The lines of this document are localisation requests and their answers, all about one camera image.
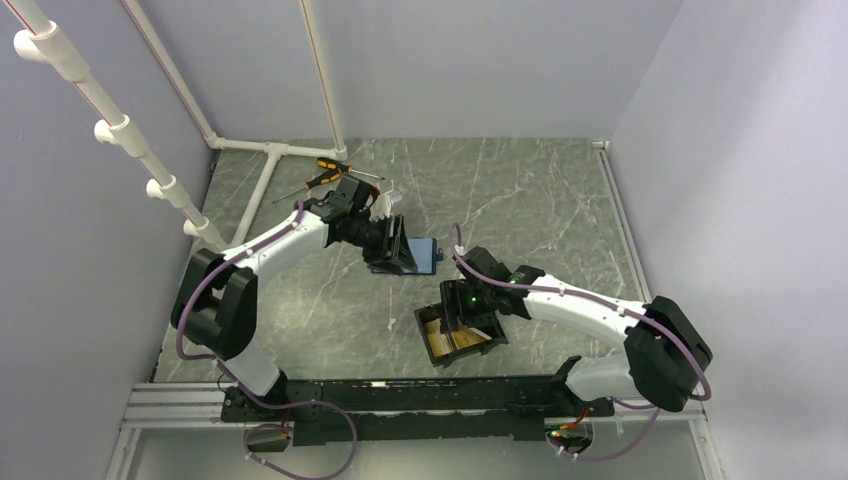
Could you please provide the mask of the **blue leather card holder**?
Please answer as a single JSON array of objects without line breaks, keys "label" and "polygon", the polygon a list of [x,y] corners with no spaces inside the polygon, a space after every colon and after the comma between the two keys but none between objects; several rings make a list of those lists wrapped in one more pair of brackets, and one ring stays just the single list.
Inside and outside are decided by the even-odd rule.
[{"label": "blue leather card holder", "polygon": [[415,237],[409,239],[409,245],[417,269],[415,271],[402,267],[399,275],[433,276],[437,273],[438,264],[444,260],[443,250],[433,237]]}]

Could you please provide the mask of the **black plastic card tray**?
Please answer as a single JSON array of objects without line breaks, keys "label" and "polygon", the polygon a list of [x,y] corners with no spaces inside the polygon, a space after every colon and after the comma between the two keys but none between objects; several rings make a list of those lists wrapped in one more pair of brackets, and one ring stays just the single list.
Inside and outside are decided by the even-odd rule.
[{"label": "black plastic card tray", "polygon": [[434,367],[448,368],[460,358],[478,353],[486,355],[496,346],[507,345],[508,337],[495,313],[484,318],[480,326],[462,325],[456,331],[443,329],[441,304],[431,304],[414,311],[430,363]]}]

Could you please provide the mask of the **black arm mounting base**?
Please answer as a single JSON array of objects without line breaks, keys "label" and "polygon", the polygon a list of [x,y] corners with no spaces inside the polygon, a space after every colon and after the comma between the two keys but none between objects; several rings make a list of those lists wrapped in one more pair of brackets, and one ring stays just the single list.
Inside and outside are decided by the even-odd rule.
[{"label": "black arm mounting base", "polygon": [[226,389],[225,424],[288,423],[296,446],[360,441],[509,437],[536,441],[555,420],[609,418],[609,400],[581,404],[549,375],[291,380],[282,410]]}]

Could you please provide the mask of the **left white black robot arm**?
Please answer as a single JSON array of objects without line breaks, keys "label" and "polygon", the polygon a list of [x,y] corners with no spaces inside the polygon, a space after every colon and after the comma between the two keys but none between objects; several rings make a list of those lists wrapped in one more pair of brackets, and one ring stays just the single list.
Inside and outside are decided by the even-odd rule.
[{"label": "left white black robot arm", "polygon": [[335,189],[297,202],[282,223],[255,239],[220,253],[193,253],[170,320],[177,356],[212,362],[239,385],[258,417],[279,417],[288,402],[288,378],[256,338],[261,289],[334,243],[359,248],[373,270],[417,271],[402,215],[373,214],[379,199],[375,186],[344,175]]}]

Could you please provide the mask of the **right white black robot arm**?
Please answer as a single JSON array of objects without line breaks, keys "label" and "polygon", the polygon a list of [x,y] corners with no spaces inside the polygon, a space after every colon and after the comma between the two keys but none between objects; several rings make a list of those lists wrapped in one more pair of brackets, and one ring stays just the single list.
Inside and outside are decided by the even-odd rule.
[{"label": "right white black robot arm", "polygon": [[634,397],[680,412],[691,400],[710,398],[705,372],[713,354],[674,300],[601,295],[540,268],[511,270],[482,247],[454,245],[451,255],[462,277],[441,288],[444,329],[479,328],[503,314],[565,325],[618,348],[603,358],[575,355],[558,368],[549,389],[560,413],[574,415],[599,399]]}]

